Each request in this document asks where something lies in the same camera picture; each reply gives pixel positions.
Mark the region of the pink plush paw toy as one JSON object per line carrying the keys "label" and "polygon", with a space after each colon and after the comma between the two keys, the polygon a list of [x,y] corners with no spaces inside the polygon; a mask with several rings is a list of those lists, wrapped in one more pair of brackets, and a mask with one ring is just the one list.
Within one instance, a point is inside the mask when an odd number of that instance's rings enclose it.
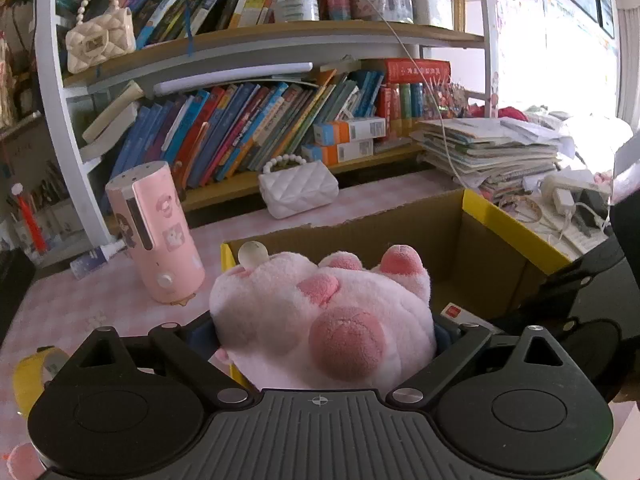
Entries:
{"label": "pink plush paw toy", "polygon": [[314,263],[251,240],[210,292],[214,356],[258,390],[385,394],[434,359],[430,299],[430,276],[408,245],[368,270],[351,252]]}

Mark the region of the yellow tape roll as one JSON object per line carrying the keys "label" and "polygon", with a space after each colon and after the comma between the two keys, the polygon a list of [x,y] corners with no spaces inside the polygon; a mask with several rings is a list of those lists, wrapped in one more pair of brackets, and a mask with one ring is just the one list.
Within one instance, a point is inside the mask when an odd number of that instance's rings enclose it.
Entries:
{"label": "yellow tape roll", "polygon": [[47,346],[18,362],[12,378],[18,414],[28,417],[47,383],[55,378],[69,358],[63,350]]}

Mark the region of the pink cylindrical humidifier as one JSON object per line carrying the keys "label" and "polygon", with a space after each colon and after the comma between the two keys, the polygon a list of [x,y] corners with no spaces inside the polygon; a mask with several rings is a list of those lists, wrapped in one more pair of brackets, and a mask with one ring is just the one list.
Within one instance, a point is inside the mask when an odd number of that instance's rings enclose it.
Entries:
{"label": "pink cylindrical humidifier", "polygon": [[145,162],[108,181],[105,192],[142,283],[160,304],[186,304],[205,281],[167,162]]}

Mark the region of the yellow cardboard box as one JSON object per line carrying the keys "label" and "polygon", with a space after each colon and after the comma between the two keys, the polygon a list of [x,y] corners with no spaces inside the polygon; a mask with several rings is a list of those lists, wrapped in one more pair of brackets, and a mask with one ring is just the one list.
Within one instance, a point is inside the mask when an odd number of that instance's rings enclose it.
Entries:
{"label": "yellow cardboard box", "polygon": [[351,252],[368,270],[388,248],[408,245],[430,276],[433,320],[450,302],[484,320],[496,318],[568,263],[566,255],[529,228],[466,191],[338,226],[301,226],[226,243],[221,274],[236,266],[240,247],[251,240],[264,244],[270,254],[297,252],[314,263],[334,252]]}

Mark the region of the pink checkered table mat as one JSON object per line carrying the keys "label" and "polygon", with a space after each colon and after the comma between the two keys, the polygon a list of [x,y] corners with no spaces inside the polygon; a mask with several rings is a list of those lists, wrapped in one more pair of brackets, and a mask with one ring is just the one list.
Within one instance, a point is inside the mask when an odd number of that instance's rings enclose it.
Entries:
{"label": "pink checkered table mat", "polygon": [[124,336],[139,336],[163,322],[186,324],[207,311],[210,289],[221,272],[220,246],[228,240],[305,224],[333,226],[453,188],[454,184],[439,172],[424,170],[345,188],[333,204],[284,220],[273,219],[262,209],[200,226],[191,234],[206,279],[185,306],[154,301],[124,252],[82,280],[65,270],[33,282],[1,347],[1,453],[8,455],[28,439],[25,419],[15,402],[12,376],[18,362],[38,348],[55,346],[73,353],[103,325],[115,327]]}

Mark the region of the small spray bottle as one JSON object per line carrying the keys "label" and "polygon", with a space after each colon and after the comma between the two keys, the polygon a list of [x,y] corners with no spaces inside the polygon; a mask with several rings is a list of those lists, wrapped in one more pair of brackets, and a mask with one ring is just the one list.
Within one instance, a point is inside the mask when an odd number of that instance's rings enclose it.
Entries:
{"label": "small spray bottle", "polygon": [[102,245],[86,252],[70,263],[70,270],[76,280],[82,280],[101,266],[105,266],[111,258],[127,247],[121,238],[113,243]]}

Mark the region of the stack of papers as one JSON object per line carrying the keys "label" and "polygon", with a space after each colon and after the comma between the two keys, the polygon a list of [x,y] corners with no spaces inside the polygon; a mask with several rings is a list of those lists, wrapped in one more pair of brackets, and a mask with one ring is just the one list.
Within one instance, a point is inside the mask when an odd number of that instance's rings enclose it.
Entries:
{"label": "stack of papers", "polygon": [[421,120],[410,138],[429,164],[493,202],[575,155],[569,136],[509,117]]}

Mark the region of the white quilted pearl purse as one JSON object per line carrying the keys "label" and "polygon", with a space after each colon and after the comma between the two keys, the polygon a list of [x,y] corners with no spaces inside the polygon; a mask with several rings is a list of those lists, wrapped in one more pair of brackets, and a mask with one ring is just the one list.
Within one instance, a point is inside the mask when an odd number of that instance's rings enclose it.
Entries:
{"label": "white quilted pearl purse", "polygon": [[282,155],[265,163],[258,176],[262,199],[275,219],[284,219],[333,203],[338,182],[320,160]]}

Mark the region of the orange blue box lower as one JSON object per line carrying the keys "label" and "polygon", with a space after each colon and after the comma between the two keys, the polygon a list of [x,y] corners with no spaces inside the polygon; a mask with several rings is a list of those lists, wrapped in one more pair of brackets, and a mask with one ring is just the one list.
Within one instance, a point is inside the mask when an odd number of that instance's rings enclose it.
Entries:
{"label": "orange blue box lower", "polygon": [[361,140],[330,146],[307,144],[302,146],[300,152],[308,162],[316,162],[318,160],[329,167],[372,156],[373,148],[374,142],[372,140]]}

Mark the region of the orange blue box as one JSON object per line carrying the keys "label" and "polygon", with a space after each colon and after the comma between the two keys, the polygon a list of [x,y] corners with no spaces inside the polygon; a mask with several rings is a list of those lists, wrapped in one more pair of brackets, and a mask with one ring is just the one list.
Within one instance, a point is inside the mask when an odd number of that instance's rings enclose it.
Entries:
{"label": "orange blue box", "polygon": [[316,162],[318,160],[329,167],[372,156],[373,148],[374,142],[372,140],[361,140],[330,146],[307,144],[302,146],[300,152],[308,162]]}
{"label": "orange blue box", "polygon": [[373,140],[384,136],[386,120],[381,117],[352,118],[314,125],[314,142],[321,146]]}

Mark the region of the orange blue box upper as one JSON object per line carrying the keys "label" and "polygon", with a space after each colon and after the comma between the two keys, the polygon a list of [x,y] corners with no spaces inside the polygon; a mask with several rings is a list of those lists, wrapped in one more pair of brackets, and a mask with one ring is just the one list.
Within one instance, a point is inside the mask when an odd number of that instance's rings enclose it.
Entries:
{"label": "orange blue box upper", "polygon": [[314,125],[314,142],[321,146],[373,140],[384,136],[386,120],[381,117],[352,118]]}

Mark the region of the red thick dictionary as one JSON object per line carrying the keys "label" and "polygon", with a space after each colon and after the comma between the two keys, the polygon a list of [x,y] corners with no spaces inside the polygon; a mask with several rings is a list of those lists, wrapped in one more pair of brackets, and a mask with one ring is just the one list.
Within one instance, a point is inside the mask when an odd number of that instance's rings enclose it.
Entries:
{"label": "red thick dictionary", "polygon": [[362,60],[364,70],[377,70],[384,74],[384,84],[418,84],[427,81],[447,81],[451,76],[450,63],[441,60],[414,60],[410,58],[379,58]]}

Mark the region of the cream quilted pearl handbag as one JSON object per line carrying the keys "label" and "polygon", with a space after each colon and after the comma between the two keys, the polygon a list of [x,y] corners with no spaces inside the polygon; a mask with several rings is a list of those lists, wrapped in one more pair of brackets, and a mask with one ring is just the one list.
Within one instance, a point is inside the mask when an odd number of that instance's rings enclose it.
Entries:
{"label": "cream quilted pearl handbag", "polygon": [[76,14],[76,25],[65,37],[67,70],[76,75],[112,58],[120,58],[136,50],[132,13],[118,0],[110,0],[107,10],[89,21],[87,8],[93,0],[82,0]]}

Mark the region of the white pen holder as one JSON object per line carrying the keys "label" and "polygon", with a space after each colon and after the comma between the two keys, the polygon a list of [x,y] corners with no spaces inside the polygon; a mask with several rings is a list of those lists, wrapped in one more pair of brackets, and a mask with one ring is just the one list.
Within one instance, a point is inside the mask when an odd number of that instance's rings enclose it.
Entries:
{"label": "white pen holder", "polygon": [[416,24],[454,29],[451,0],[412,0],[412,8]]}

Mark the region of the white bookshelf frame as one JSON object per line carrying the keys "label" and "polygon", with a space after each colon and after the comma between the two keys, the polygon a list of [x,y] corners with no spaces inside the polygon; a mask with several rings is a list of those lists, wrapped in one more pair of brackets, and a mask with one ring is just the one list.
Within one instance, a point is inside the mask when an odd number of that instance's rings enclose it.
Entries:
{"label": "white bookshelf frame", "polygon": [[129,81],[151,94],[159,82],[214,70],[293,62],[321,66],[347,55],[399,58],[421,55],[433,48],[480,49],[484,52],[483,88],[466,93],[482,102],[486,116],[491,117],[497,113],[498,98],[496,6],[495,0],[477,1],[483,18],[484,32],[480,36],[434,26],[386,26],[363,21],[267,24],[165,42],[66,77],[58,50],[58,31],[65,22],[56,12],[56,0],[34,0],[35,54],[43,116],[88,244],[109,242],[114,224],[105,219],[98,204],[101,194],[90,181],[96,163],[82,160],[78,139]]}

